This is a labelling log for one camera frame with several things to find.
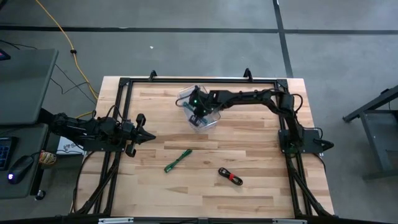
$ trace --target red cable tie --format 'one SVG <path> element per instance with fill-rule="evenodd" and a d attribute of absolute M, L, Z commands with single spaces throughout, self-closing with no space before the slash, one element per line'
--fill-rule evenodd
<path fill-rule="evenodd" d="M 235 176 L 234 174 L 230 174 L 228 179 L 232 180 L 234 178 L 234 176 Z"/>

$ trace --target keyboard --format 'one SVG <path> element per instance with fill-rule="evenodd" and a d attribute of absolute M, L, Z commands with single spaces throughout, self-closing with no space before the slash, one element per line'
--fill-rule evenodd
<path fill-rule="evenodd" d="M 0 170 L 8 170 L 17 141 L 17 137 L 0 138 Z"/>

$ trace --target yellow extension cord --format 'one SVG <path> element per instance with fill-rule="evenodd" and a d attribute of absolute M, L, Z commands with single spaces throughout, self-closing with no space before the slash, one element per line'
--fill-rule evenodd
<path fill-rule="evenodd" d="M 67 38 L 67 40 L 68 40 L 68 42 L 69 42 L 69 44 L 70 44 L 70 47 L 72 48 L 72 50 L 74 50 L 75 48 L 74 48 L 72 42 L 70 41 L 70 39 L 69 39 L 68 35 L 65 33 L 65 31 L 63 31 L 63 29 L 62 29 L 62 27 L 60 26 L 60 24 L 54 19 L 54 17 L 51 16 L 51 14 L 50 14 L 50 13 L 48 12 L 48 10 L 46 10 L 46 8 L 39 2 L 39 0 L 36 0 L 36 2 L 37 2 L 37 4 L 39 4 L 39 6 L 45 11 L 45 13 L 47 13 L 47 15 L 54 21 L 54 23 L 58 26 L 58 28 L 61 30 L 61 32 L 64 34 L 64 36 Z M 98 100 L 98 97 L 96 96 L 93 87 L 91 86 L 91 84 L 90 84 L 90 82 L 88 81 L 86 75 L 83 73 L 83 71 L 82 71 L 82 70 L 80 69 L 80 67 L 79 67 L 79 64 L 77 63 L 76 54 L 72 54 L 72 55 L 73 55 L 73 58 L 75 59 L 76 68 L 79 70 L 79 72 L 80 72 L 80 74 L 82 75 L 82 77 L 86 80 L 86 82 L 87 82 L 87 84 L 88 84 L 88 87 L 90 88 L 90 91 L 91 91 L 91 93 L 93 94 L 94 98 L 95 98 L 96 100 Z M 77 116 L 76 119 L 77 119 L 77 118 L 81 118 L 82 116 L 89 115 L 89 114 L 91 114 L 91 113 L 92 113 L 92 112 L 90 111 L 90 112 L 81 114 L 81 115 Z"/>

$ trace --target wooden table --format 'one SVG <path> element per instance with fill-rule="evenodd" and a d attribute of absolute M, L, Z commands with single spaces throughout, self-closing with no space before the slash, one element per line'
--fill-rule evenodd
<path fill-rule="evenodd" d="M 119 78 L 104 77 L 97 116 L 104 116 L 114 105 Z M 299 121 L 306 127 L 313 127 L 304 80 L 292 78 L 288 83 L 291 93 L 304 98 Z M 112 216 L 294 217 L 285 157 L 280 152 L 277 137 L 278 116 L 262 105 L 234 106 L 221 112 L 215 128 L 196 134 L 182 109 L 174 104 L 177 93 L 193 84 L 196 83 L 134 84 L 128 118 L 134 120 L 138 113 L 144 113 L 145 130 L 157 137 L 137 146 L 134 158 L 123 153 Z M 263 84 L 203 85 L 207 90 L 272 88 Z M 164 167 L 188 148 L 193 152 L 166 174 Z M 78 187 L 79 208 L 98 185 L 103 156 L 104 153 L 96 152 L 85 164 Z M 309 189 L 324 208 L 333 213 L 322 163 L 312 154 L 303 154 L 303 164 Z M 220 167 L 242 178 L 243 185 L 236 186 L 218 175 Z M 300 190 L 298 196 L 304 212 Z"/>

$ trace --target floor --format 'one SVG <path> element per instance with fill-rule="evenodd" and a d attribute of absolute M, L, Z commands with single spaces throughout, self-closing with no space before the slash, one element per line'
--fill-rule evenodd
<path fill-rule="evenodd" d="M 315 124 L 323 128 L 325 139 L 335 143 L 325 153 L 335 213 L 343 218 L 398 222 L 398 179 L 362 180 L 362 175 L 377 170 L 376 161 L 361 122 L 346 124 L 341 119 L 398 83 L 397 1 L 279 0 L 279 5 L 276 0 L 41 2 L 62 26 L 237 29 L 234 33 L 68 35 L 78 51 L 80 67 L 96 91 L 105 75 L 148 76 L 151 70 L 169 76 L 240 77 L 249 67 L 255 77 L 304 78 Z M 280 8 L 281 20 L 275 16 L 274 6 L 277 15 Z M 54 26 L 33 0 L 8 1 L 0 10 L 1 25 Z M 282 26 L 288 30 L 327 30 L 328 34 L 276 32 Z M 247 29 L 261 29 L 262 33 L 249 34 Z M 370 31 L 341 35 L 334 34 L 334 30 Z M 74 82 L 84 82 L 60 32 L 0 30 L 0 39 L 58 49 L 60 68 Z M 0 47 L 12 48 L 3 43 Z M 64 90 L 73 86 L 60 70 L 55 69 L 52 78 Z M 91 97 L 86 86 L 82 90 Z M 51 83 L 44 108 L 77 116 L 95 106 L 80 91 L 74 89 L 61 95 L 60 88 Z M 398 108 L 398 102 L 392 102 L 391 108 Z M 65 157 L 56 169 L 45 172 L 42 188 L 48 194 L 43 201 L 36 202 L 31 197 L 0 201 L 0 219 L 67 214 L 80 162 L 79 156 Z"/>

